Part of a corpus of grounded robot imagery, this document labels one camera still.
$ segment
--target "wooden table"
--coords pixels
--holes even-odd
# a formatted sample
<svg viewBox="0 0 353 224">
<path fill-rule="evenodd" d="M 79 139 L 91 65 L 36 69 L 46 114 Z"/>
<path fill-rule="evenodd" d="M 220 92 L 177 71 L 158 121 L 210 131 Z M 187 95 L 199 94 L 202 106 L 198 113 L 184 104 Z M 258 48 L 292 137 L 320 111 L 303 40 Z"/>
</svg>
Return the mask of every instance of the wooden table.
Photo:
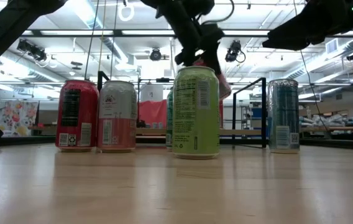
<svg viewBox="0 0 353 224">
<path fill-rule="evenodd" d="M 59 153 L 0 148 L 3 224 L 353 224 L 353 150 L 223 146 L 218 159 L 164 149 Z"/>
</svg>

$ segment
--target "ceiling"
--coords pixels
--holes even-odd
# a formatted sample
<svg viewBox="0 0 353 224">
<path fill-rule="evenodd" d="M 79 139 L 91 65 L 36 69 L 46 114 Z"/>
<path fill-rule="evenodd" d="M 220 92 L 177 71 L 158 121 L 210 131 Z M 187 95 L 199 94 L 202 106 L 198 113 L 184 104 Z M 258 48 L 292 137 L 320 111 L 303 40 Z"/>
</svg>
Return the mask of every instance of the ceiling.
<svg viewBox="0 0 353 224">
<path fill-rule="evenodd" d="M 79 17 L 79 13 L 87 12 L 87 5 L 84 3 L 89 0 L 69 0 L 58 11 L 42 16 L 37 19 L 29 29 L 88 29 L 87 25 Z M 207 16 L 201 18 L 201 22 L 226 17 L 231 5 L 227 0 L 215 0 L 216 5 Z M 219 23 L 223 29 L 274 29 L 280 24 L 295 16 L 295 7 L 293 0 L 251 0 L 250 9 L 247 8 L 247 0 L 234 0 L 235 11 L 226 21 Z M 296 0 L 298 13 L 303 9 L 303 2 Z M 0 0 L 0 10 L 6 5 L 6 0 Z M 106 29 L 169 29 L 167 21 L 161 17 L 155 19 L 156 10 L 141 3 L 140 1 L 130 0 L 128 5 L 134 8 L 132 19 L 123 21 L 121 16 L 128 17 L 130 9 L 123 9 L 120 15 L 116 11 L 124 6 L 122 1 L 107 0 L 106 7 L 104 0 L 92 0 L 95 10 L 98 6 L 98 18 L 103 21 L 103 27 Z M 120 70 L 115 66 L 118 64 L 112 57 L 111 50 L 103 45 L 100 38 L 89 37 L 23 37 L 31 44 L 45 48 L 48 60 L 45 62 L 35 62 L 30 56 L 23 55 L 17 50 L 17 40 L 10 48 L 10 54 L 15 57 L 22 57 L 21 62 L 25 62 L 30 69 L 40 67 L 41 73 L 48 72 L 48 76 L 55 75 L 56 80 L 83 78 L 86 74 L 93 81 L 96 80 L 98 70 L 104 71 L 107 75 L 120 77 L 121 80 L 137 81 L 137 73 L 130 70 Z M 224 58 L 227 48 L 233 40 L 239 40 L 242 45 L 242 51 L 246 55 L 244 63 L 232 62 L 226 63 Z M 221 63 L 221 69 L 230 82 L 251 82 L 256 78 L 266 77 L 268 79 L 284 77 L 289 71 L 303 65 L 301 52 L 289 50 L 274 50 L 262 47 L 262 42 L 266 38 L 251 37 L 225 37 L 221 40 L 218 50 L 218 57 Z M 348 42 L 351 39 L 341 39 L 341 42 Z M 161 60 L 151 62 L 147 56 L 153 48 L 159 48 L 164 55 L 175 56 L 181 50 L 181 45 L 177 40 L 172 41 L 169 37 L 115 37 L 114 42 L 120 48 L 121 52 L 129 56 L 129 63 L 142 67 L 142 78 L 160 78 L 164 70 L 171 69 L 172 62 Z M 309 46 L 302 51 L 302 56 L 310 63 L 312 58 L 317 57 L 325 51 L 325 44 Z M 71 62 L 80 62 L 83 65 L 81 70 L 73 70 L 74 65 Z M 353 66 L 353 62 L 346 62 L 342 65 L 342 59 L 334 59 L 324 63 L 324 65 L 310 70 L 313 76 L 312 82 L 316 79 L 331 75 L 335 72 Z M 307 83 L 307 75 L 296 78 L 302 83 Z"/>
</svg>

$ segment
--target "colorful artwork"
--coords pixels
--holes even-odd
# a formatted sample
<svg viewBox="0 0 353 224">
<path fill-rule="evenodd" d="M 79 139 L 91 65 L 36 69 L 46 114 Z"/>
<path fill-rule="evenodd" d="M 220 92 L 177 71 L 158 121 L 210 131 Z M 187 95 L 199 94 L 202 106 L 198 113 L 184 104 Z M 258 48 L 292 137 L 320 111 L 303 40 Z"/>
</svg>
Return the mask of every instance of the colorful artwork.
<svg viewBox="0 0 353 224">
<path fill-rule="evenodd" d="M 4 137 L 31 136 L 28 129 L 35 122 L 38 101 L 0 100 L 0 129 Z"/>
</svg>

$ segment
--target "barcode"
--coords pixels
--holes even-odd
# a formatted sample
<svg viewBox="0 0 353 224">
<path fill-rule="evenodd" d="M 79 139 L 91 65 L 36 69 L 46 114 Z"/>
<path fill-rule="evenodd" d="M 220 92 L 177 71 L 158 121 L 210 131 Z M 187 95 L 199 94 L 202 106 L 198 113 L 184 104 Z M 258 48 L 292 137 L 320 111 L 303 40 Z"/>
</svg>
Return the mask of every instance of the barcode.
<svg viewBox="0 0 353 224">
<path fill-rule="evenodd" d="M 300 143 L 300 135 L 298 133 L 290 134 L 291 144 L 299 144 Z"/>
<path fill-rule="evenodd" d="M 110 144 L 111 143 L 111 133 L 112 133 L 112 121 L 106 120 L 103 121 L 103 139 L 102 144 Z"/>
<path fill-rule="evenodd" d="M 209 82 L 207 81 L 198 81 L 198 106 L 199 109 L 209 109 Z"/>
<path fill-rule="evenodd" d="M 171 144 L 171 134 L 167 134 L 165 136 L 165 144 Z"/>
<path fill-rule="evenodd" d="M 276 127 L 276 145 L 278 148 L 290 147 L 290 127 L 289 126 Z"/>
<path fill-rule="evenodd" d="M 59 146 L 68 146 L 68 134 L 67 133 L 60 133 L 59 134 Z"/>
<path fill-rule="evenodd" d="M 91 145 L 91 123 L 82 123 L 80 146 L 90 146 L 90 145 Z"/>
</svg>

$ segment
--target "red can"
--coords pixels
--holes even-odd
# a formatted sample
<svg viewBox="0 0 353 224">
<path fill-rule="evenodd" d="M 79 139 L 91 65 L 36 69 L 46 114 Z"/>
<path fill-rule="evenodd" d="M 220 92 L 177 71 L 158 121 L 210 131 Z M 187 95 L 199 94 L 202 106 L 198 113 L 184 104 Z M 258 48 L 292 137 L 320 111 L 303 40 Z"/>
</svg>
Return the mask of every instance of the red can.
<svg viewBox="0 0 353 224">
<path fill-rule="evenodd" d="M 98 149 L 131 152 L 135 149 L 137 93 L 124 81 L 107 81 L 99 99 Z"/>
<path fill-rule="evenodd" d="M 96 145 L 99 91 L 85 80 L 68 80 L 60 91 L 57 140 L 61 151 L 90 151 Z"/>
</svg>

